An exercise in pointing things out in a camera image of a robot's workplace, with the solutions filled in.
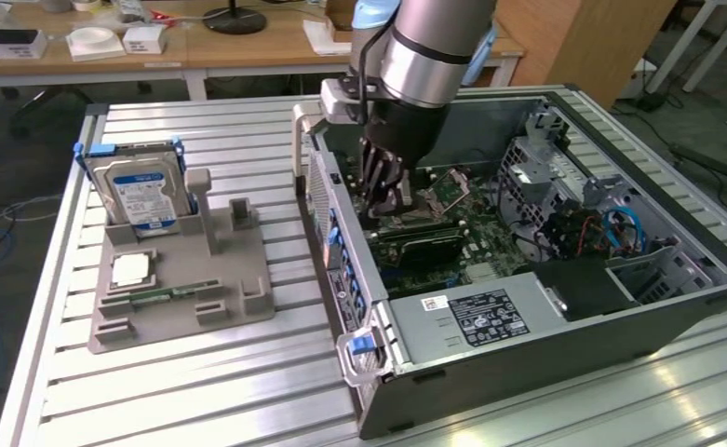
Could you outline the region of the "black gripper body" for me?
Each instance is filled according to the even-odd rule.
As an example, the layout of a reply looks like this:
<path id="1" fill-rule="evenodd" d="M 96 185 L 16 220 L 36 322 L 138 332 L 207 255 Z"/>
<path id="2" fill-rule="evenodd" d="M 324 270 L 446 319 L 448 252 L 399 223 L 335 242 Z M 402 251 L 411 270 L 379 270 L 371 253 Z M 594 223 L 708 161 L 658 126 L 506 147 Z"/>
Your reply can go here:
<path id="1" fill-rule="evenodd" d="M 407 102 L 375 102 L 364 139 L 400 158 L 406 168 L 414 168 L 436 144 L 448 110 L 448 105 L 426 108 Z"/>

